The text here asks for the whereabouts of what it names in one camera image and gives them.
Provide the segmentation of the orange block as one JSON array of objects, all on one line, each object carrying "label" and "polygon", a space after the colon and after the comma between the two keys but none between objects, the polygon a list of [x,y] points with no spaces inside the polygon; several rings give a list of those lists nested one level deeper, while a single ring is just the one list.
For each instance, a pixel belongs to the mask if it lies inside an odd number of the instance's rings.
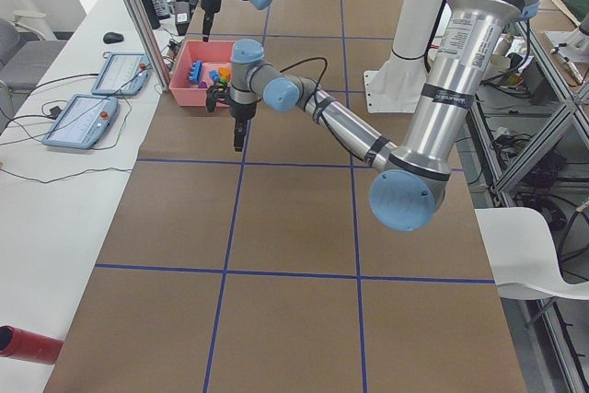
[{"label": "orange block", "polygon": [[226,67],[220,67],[218,69],[218,73],[221,77],[224,77],[226,79],[230,79],[231,78],[231,71],[226,68]]}]

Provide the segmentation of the small blue block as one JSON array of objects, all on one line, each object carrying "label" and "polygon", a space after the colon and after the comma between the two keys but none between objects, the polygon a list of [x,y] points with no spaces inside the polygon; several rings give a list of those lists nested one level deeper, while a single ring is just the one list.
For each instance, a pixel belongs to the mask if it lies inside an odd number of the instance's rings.
[{"label": "small blue block", "polygon": [[209,72],[209,76],[211,77],[211,79],[212,79],[214,82],[217,82],[217,81],[219,81],[219,80],[220,80],[220,76],[219,76],[219,74],[218,74],[216,71],[210,71],[210,72]]}]

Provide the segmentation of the long blue four-stud block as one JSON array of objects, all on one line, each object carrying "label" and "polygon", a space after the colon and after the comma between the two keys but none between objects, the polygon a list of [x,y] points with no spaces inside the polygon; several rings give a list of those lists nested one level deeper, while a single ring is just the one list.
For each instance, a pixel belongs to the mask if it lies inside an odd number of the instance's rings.
[{"label": "long blue four-stud block", "polygon": [[202,78],[202,61],[197,60],[191,64],[187,80],[192,85],[199,85]]}]

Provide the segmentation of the pink plastic box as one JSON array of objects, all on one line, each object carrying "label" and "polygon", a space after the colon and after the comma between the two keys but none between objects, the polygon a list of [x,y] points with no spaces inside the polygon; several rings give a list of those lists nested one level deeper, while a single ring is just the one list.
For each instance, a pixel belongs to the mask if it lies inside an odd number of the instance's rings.
[{"label": "pink plastic box", "polygon": [[214,80],[231,79],[233,40],[185,40],[175,59],[169,90],[181,107],[204,107]]}]

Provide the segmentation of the far blue teach pendant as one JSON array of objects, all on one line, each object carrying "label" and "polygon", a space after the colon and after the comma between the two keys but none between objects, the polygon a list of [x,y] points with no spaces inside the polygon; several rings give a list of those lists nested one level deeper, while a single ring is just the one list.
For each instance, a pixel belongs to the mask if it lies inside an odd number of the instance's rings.
[{"label": "far blue teach pendant", "polygon": [[146,83],[150,67],[145,53],[109,52],[91,93],[97,96],[134,96]]}]

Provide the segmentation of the blue teach pendant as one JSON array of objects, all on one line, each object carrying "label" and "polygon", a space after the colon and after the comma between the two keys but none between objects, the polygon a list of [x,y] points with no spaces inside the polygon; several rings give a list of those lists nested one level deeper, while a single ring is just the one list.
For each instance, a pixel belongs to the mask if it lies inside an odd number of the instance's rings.
[{"label": "blue teach pendant", "polygon": [[116,97],[76,94],[41,142],[52,147],[90,149],[109,129],[118,108]]},{"label": "blue teach pendant", "polygon": [[146,83],[150,67],[145,53],[109,52],[91,93],[97,96],[134,96]]}]

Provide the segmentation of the black computer mouse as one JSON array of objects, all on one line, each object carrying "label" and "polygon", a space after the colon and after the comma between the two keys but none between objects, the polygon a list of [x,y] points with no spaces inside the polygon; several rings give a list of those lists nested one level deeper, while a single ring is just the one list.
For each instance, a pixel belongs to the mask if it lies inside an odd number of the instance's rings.
[{"label": "black computer mouse", "polygon": [[110,31],[103,35],[103,42],[106,44],[114,44],[124,41],[124,36],[118,32]]}]

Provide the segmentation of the near blue teach pendant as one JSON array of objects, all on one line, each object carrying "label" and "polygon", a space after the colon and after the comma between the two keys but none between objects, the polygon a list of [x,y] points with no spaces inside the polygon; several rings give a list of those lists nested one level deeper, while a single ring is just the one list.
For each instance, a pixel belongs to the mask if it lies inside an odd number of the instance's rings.
[{"label": "near blue teach pendant", "polygon": [[76,94],[41,142],[52,147],[90,149],[109,129],[118,108],[116,97]]}]

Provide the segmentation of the white curved chair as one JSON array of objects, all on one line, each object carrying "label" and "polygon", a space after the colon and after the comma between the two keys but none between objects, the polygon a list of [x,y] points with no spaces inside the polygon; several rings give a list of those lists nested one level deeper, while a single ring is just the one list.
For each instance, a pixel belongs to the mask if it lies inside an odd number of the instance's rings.
[{"label": "white curved chair", "polygon": [[477,209],[475,215],[500,297],[588,299],[587,282],[567,283],[560,275],[552,235],[540,213],[508,207]]}]

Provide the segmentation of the red cylinder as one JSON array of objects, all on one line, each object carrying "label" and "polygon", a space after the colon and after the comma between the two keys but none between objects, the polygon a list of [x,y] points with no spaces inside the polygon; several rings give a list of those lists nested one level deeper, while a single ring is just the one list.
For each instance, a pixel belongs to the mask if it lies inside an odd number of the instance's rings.
[{"label": "red cylinder", "polygon": [[1,327],[1,356],[36,364],[55,364],[64,342],[29,330]]}]

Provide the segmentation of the aluminium frame post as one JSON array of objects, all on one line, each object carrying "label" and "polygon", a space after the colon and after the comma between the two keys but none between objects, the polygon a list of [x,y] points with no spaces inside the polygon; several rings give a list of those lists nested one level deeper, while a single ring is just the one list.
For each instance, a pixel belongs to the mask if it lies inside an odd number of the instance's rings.
[{"label": "aluminium frame post", "polygon": [[143,44],[144,50],[151,62],[163,91],[169,91],[170,75],[163,55],[159,50],[156,36],[151,28],[148,16],[141,0],[123,0],[128,14]]}]

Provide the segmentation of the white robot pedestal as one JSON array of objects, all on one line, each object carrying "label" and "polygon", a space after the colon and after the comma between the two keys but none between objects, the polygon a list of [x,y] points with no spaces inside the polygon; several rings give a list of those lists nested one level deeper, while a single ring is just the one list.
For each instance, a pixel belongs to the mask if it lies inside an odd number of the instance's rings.
[{"label": "white robot pedestal", "polygon": [[390,56],[377,71],[364,72],[367,110],[413,113],[425,82],[428,53],[450,14],[446,0],[403,0]]}]

